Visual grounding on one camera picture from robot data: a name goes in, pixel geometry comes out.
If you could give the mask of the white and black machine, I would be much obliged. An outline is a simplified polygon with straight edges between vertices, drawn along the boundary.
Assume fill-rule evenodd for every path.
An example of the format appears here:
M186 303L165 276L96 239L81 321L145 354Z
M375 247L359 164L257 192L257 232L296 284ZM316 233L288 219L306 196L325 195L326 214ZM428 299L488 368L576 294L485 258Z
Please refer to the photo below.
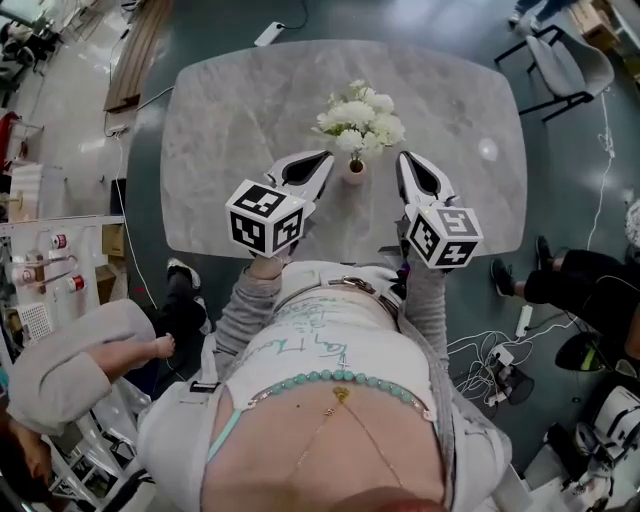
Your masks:
M576 424L574 442L587 457L589 476L612 478L616 466L640 446L640 398L615 386L589 420Z

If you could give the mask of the person's left forearm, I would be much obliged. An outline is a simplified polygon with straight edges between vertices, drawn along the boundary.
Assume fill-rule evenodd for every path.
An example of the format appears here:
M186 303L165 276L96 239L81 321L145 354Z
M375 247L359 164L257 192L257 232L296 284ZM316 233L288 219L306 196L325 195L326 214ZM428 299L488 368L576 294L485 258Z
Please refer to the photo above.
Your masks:
M217 355L238 356L264 328L275 309L283 269L290 261L285 249L270 258L256 256L242 271L215 325Z

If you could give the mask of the person's gray cardigan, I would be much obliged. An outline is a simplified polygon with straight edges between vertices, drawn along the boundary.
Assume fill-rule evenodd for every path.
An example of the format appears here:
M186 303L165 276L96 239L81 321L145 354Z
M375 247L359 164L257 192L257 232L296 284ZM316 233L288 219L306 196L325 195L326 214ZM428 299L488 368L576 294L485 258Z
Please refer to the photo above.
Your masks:
M275 309L262 330L284 305L316 291L322 294L352 292L380 306L375 299L357 290L342 286L315 287L282 301L277 296ZM391 317L394 329L418 344L429 365L436 417L429 420L420 407L397 398L433 425L440 448L444 466L445 508L429 512L478 512L499 486L511 463L511 441L455 388L449 376L448 364L443 364L406 318L406 298L397 319L380 307ZM206 466L237 423L240 414L277 395L270 394L252 408L237 409L226 387L226 379L248 346L236 357L217 355L213 332L204 341L201 367L195 375L195 380L202 382L204 389L197 390L193 382L172 385L154 403L140 424L140 462L158 488L182 512L202 512L200 497Z

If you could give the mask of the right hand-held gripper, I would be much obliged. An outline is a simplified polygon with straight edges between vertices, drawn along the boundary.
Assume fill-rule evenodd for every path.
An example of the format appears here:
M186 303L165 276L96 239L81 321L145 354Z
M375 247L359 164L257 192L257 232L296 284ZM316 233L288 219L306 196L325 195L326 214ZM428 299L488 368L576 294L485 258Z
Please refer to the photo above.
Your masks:
M466 267L484 235L474 210L457 204L446 174L425 157L402 151L397 182L408 222L399 231L402 256L413 249L429 269Z

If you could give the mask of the white ribbed panel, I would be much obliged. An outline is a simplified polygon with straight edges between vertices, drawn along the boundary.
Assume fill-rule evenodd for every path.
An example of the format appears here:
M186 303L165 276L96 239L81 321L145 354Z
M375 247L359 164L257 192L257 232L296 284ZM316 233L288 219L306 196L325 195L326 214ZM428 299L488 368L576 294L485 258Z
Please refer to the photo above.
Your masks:
M27 222L63 217L66 176L62 168L43 164L14 167L11 172L8 221Z

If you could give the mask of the gray marble table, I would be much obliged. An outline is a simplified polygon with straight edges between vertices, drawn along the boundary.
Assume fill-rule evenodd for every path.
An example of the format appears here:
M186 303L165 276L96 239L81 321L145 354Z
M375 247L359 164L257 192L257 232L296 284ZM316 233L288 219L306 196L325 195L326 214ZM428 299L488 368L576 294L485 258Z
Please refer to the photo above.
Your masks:
M402 148L426 158L472 208L480 254L522 241L527 166L520 118L506 78L424 47L318 40L253 48L183 69L167 111L161 201L168 245L244 257L232 243L225 204L245 180L263 182L279 159L333 150L316 132L330 95L355 80L392 98Z

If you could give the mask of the person's right forearm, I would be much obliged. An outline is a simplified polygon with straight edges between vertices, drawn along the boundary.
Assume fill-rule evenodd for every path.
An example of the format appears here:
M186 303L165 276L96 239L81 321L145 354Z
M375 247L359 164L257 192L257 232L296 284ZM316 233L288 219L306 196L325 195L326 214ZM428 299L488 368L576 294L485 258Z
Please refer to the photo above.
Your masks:
M405 316L424 337L444 365L448 364L446 277L441 270L412 262L407 280Z

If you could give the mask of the pink vase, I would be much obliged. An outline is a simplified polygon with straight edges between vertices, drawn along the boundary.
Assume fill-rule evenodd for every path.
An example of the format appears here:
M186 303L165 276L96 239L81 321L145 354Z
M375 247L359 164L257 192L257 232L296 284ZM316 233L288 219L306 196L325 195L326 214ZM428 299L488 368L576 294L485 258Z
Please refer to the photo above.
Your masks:
M366 163L361 159L350 159L342 173L342 179L349 185L361 184L367 175Z

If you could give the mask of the person's bare chest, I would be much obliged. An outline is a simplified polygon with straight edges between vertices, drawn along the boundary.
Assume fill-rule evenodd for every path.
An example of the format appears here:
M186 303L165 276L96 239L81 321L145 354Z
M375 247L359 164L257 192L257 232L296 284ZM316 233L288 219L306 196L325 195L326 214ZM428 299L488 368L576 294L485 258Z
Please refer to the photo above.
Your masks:
M433 425L397 398L306 384L240 414L206 466L202 512L444 510Z

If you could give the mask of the person's white trousers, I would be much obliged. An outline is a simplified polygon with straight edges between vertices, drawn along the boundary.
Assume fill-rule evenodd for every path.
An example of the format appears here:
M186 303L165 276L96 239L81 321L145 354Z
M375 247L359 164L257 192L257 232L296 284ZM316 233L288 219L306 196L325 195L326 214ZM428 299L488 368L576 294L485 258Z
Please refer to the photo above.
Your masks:
M370 285L374 294L402 302L406 298L404 288L394 282L395 270L383 264L346 265L324 261L299 261L290 263L281 274L280 301L315 287L326 287L331 280L359 278Z

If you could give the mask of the light gray chair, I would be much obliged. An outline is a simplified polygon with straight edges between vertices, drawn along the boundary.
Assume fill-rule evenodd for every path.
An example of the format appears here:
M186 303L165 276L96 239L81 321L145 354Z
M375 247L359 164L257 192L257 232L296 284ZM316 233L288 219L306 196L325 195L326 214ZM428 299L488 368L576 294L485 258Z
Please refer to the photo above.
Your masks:
M527 73L539 72L552 99L520 110L520 116L562 105L542 119L546 123L579 105L592 102L614 82L615 71L605 53L557 25L527 35L522 42L495 57L494 63L499 65L522 49L532 57Z

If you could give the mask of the person's white printed top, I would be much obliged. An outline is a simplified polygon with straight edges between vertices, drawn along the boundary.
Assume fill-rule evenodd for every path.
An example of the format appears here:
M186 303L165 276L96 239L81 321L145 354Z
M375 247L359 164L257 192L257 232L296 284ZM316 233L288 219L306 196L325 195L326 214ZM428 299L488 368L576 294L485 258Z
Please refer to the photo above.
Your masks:
M436 417L427 358L373 300L346 291L304 294L280 308L249 343L226 387L234 406L336 381L386 392Z

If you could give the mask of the white workbench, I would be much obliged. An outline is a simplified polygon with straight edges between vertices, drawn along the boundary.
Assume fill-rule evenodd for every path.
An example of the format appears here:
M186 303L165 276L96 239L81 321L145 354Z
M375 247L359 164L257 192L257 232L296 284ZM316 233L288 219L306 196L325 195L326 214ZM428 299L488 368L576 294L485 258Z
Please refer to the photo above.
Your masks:
M16 304L11 309L18 316L17 305L44 303L54 332L98 307L95 268L107 264L107 256L102 253L102 226L121 224L121 221L120 216L83 216L0 224L0 241L8 244L9 261L5 269L9 283L16 292ZM69 245L66 249L54 250L51 247L50 237L54 233L67 235ZM28 288L17 288L11 280L14 262L67 255L74 255L78 259L77 267L69 276L49 284L44 294ZM70 266L70 263L53 264L46 268L46 276L62 273ZM77 274L84 277L86 287L71 294L67 290L66 279ZM20 319L19 329L21 347L36 343L28 341Z

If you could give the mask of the white artificial flowers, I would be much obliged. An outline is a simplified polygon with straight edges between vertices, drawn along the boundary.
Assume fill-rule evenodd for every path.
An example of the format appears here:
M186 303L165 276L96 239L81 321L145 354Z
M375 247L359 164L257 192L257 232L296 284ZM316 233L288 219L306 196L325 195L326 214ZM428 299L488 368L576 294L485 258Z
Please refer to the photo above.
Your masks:
M344 94L331 93L326 105L327 109L316 116L313 130L333 138L349 160L366 163L367 158L377 157L405 140L406 129L393 99L365 80L354 80Z

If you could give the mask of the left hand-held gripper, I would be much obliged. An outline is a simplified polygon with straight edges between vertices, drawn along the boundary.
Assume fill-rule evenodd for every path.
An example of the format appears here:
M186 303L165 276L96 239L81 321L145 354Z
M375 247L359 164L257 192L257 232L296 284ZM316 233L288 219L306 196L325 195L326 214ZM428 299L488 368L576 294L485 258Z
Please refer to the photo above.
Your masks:
M333 165L330 151L302 151L272 165L265 173L270 186L245 179L225 204L230 240L267 258L295 244Z

